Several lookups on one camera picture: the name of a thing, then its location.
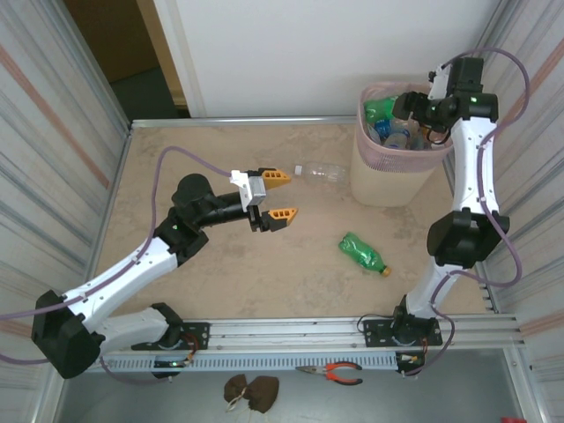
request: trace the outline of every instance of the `brown cloth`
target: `brown cloth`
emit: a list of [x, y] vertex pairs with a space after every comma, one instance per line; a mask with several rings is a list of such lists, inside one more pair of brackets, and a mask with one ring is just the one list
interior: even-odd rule
[[223, 398], [230, 403], [236, 399], [247, 387], [247, 378], [245, 375], [233, 376], [223, 388]]
[[248, 399], [251, 410], [266, 413], [276, 401], [279, 385], [277, 377], [258, 376], [249, 384], [243, 398]]

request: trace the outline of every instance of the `beige tile surface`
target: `beige tile surface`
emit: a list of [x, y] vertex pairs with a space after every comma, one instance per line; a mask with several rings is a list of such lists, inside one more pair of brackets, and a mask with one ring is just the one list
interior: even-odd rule
[[[165, 146], [179, 145], [226, 170], [279, 167], [291, 172], [310, 160], [348, 166], [352, 125], [249, 126], [137, 129], [109, 223], [99, 271], [130, 253], [146, 237], [152, 173]], [[205, 174], [216, 195], [234, 191], [228, 179], [172, 152], [165, 158], [157, 195], [158, 222], [181, 178]], [[449, 187], [437, 169], [408, 207], [358, 204], [349, 189], [307, 184], [294, 178], [269, 191], [262, 210], [296, 206], [292, 225], [252, 233], [249, 223], [207, 228], [209, 243], [178, 270], [154, 281], [118, 314], [156, 301], [183, 318], [303, 317], [389, 314], [415, 285], [427, 262], [431, 223], [449, 211]], [[393, 271], [388, 278], [363, 270], [341, 253], [347, 231], [381, 252]], [[461, 280], [445, 301], [453, 313], [484, 312], [473, 282]]]

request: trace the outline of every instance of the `pliers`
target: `pliers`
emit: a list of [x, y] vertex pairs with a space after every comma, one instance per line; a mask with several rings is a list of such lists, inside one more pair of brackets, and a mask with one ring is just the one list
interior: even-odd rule
[[331, 372], [332, 370], [335, 370], [336, 368], [340, 368], [340, 367], [349, 367], [349, 368], [354, 368], [356, 370], [362, 370], [361, 366], [359, 366], [356, 363], [352, 363], [351, 361], [338, 361], [336, 363], [327, 364], [324, 367], [301, 366], [301, 367], [297, 367], [296, 370], [310, 373], [312, 375], [325, 375], [325, 377], [330, 381], [346, 386], [360, 385], [362, 383], [362, 379], [343, 379], [342, 377], [334, 375]]

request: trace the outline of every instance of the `purple cable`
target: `purple cable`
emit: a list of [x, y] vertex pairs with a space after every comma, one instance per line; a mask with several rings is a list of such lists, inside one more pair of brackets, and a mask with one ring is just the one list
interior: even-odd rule
[[442, 349], [431, 360], [427, 361], [421, 367], [418, 367], [418, 368], [413, 369], [409, 372], [406, 372], [405, 375], [407, 375], [407, 376], [418, 375], [421, 371], [423, 371], [424, 369], [432, 366], [435, 362], [437, 362], [442, 357], [442, 355], [447, 351], [447, 348], [449, 348], [450, 344], [452, 343], [452, 339], [455, 337], [455, 322], [454, 322], [454, 320], [452, 320], [450, 317], [448, 317], [447, 315], [440, 312], [436, 308], [436, 306], [434, 305], [434, 302], [437, 298], [437, 295], [439, 294], [439, 292], [441, 291], [441, 289], [444, 287], [444, 285], [447, 283], [447, 281], [450, 279], [451, 276], [453, 276], [453, 275], [466, 276], [467, 278], [474, 279], [479, 283], [486, 284], [486, 285], [489, 285], [489, 286], [495, 286], [495, 287], [498, 287], [498, 288], [509, 288], [509, 287], [515, 285], [517, 282], [519, 282], [519, 280], [521, 279], [521, 276], [523, 275], [523, 264], [521, 262], [521, 258], [519, 258], [519, 253], [517, 253], [515, 246], [513, 245], [511, 240], [508, 238], [508, 236], [503, 232], [503, 230], [501, 229], [501, 226], [497, 223], [497, 221], [495, 220], [492, 212], [487, 207], [486, 199], [485, 199], [485, 193], [486, 192], [485, 192], [485, 188], [484, 188], [484, 176], [482, 175], [482, 170], [484, 168], [483, 161], [484, 161], [484, 151], [485, 151], [486, 144], [490, 141], [493, 142], [494, 136], [496, 136], [499, 133], [501, 133], [502, 131], [504, 131], [509, 125], [518, 121], [521, 118], [521, 116], [523, 116], [523, 114], [525, 113], [525, 110], [529, 106], [529, 99], [531, 98], [531, 81], [529, 79], [529, 74], [527, 73], [527, 70], [525, 69], [524, 65], [521, 63], [521, 61], [519, 59], [517, 59], [514, 55], [512, 55], [508, 51], [503, 50], [501, 48], [496, 48], [496, 47], [474, 48], [472, 50], [465, 51], [464, 53], [461, 53], [460, 55], [455, 56], [452, 59], [450, 59], [442, 67], [444, 68], [445, 66], [448, 66], [454, 60], [456, 60], [458, 57], [467, 56], [467, 55], [471, 55], [473, 53], [478, 53], [478, 52], [482, 52], [482, 51], [492, 51], [494, 53], [499, 53], [499, 54], [506, 56], [509, 59], [511, 59], [517, 65], [517, 67], [519, 68], [521, 73], [523, 74], [523, 79], [524, 79], [524, 84], [525, 84], [524, 102], [523, 102], [523, 105], [521, 106], [521, 109], [519, 110], [519, 113], [517, 113], [515, 115], [515, 117], [513, 117], [512, 119], [510, 119], [506, 122], [503, 122], [500, 126], [494, 128], [489, 134], [487, 134], [484, 137], [484, 139], [480, 143], [480, 149], [478, 151], [478, 157], [477, 157], [477, 160], [478, 160], [477, 174], [478, 174], [479, 202], [480, 202], [480, 205], [482, 206], [482, 210], [484, 211], [484, 214], [487, 216], [488, 220], [492, 223], [492, 226], [495, 229], [495, 232], [497, 232], [498, 235], [503, 240], [503, 242], [505, 242], [505, 245], [507, 246], [509, 253], [511, 254], [513, 259], [515, 260], [516, 275], [509, 282], [492, 282], [488, 279], [481, 278], [479, 276], [473, 275], [472, 273], [469, 273], [468, 271], [452, 271], [450, 274], [446, 275], [441, 280], [441, 282], [439, 282], [439, 285], [437, 285], [437, 287], [435, 288], [433, 295], [431, 295], [430, 303], [431, 303], [431, 308], [433, 309], [433, 311], [439, 317], [442, 317], [443, 319], [449, 321], [449, 323], [450, 323], [449, 338], [444, 343], [444, 346], [442, 347]]
[[[188, 150], [186, 150], [184, 148], [177, 147], [176, 145], [171, 145], [169, 147], [164, 148], [162, 150], [162, 152], [160, 152], [159, 159], [157, 160], [157, 166], [155, 168], [155, 174], [154, 174], [154, 177], [153, 177], [153, 180], [152, 180], [151, 225], [149, 227], [149, 233], [147, 234], [147, 238], [145, 240], [145, 243], [143, 244], [143, 247], [141, 247], [139, 253], [137, 254], [137, 259], [130, 261], [125, 266], [123, 266], [116, 274], [110, 276], [108, 279], [104, 280], [102, 283], [95, 286], [94, 288], [86, 291], [85, 292], [86, 296], [90, 296], [93, 293], [96, 293], [100, 289], [108, 286], [109, 284], [114, 282], [116, 279], [123, 276], [125, 274], [125, 272], [127, 272], [129, 269], [131, 269], [131, 267], [133, 267], [133, 265], [138, 260], [138, 258], [143, 256], [145, 251], [149, 248], [149, 245], [151, 244], [152, 235], [155, 232], [155, 227], [157, 225], [156, 196], [157, 196], [157, 188], [159, 187], [160, 169], [162, 168], [162, 162], [163, 162], [163, 159], [165, 158], [165, 155], [168, 152], [171, 152], [171, 151], [181, 152], [182, 154], [187, 155], [191, 159], [197, 161], [201, 165], [207, 167], [208, 169], [212, 170], [213, 172], [215, 172], [217, 174], [220, 174], [222, 176], [230, 176], [231, 175], [231, 173], [229, 173], [225, 170], [222, 170], [218, 167], [215, 167], [213, 164], [208, 163], [204, 159], [196, 156], [193, 152], [189, 152]], [[72, 304], [76, 304], [77, 302], [82, 301], [83, 299], [84, 299], [83, 297], [77, 297], [77, 298], [73, 298], [71, 300], [64, 301], [60, 304], [55, 304], [54, 306], [37, 308], [35, 310], [19, 311], [17, 313], [10, 313], [10, 314], [7, 314], [7, 315], [0, 315], [0, 321], [20, 319], [22, 317], [29, 317], [31, 315], [43, 315], [43, 314], [46, 314], [50, 311], [56, 311], [56, 310], [60, 310], [61, 308], [71, 306]], [[0, 360], [9, 362], [11, 364], [42, 364], [42, 363], [48, 362], [48, 360], [19, 360], [19, 359], [13, 359], [13, 358], [10, 358], [10, 357], [6, 357], [3, 354], [0, 354]]]
[[113, 379], [116, 379], [118, 382], [121, 383], [128, 383], [129, 385], [155, 385], [157, 383], [163, 383], [163, 382], [168, 382], [168, 378], [166, 379], [132, 379], [130, 377], [127, 376], [121, 376], [118, 375], [114, 372], [112, 372], [108, 365], [106, 364], [106, 362], [104, 361], [104, 358], [102, 356], [100, 356], [100, 365], [102, 366], [102, 368], [104, 369], [104, 371], [106, 372], [106, 374], [108, 374], [108, 376], [112, 377]]

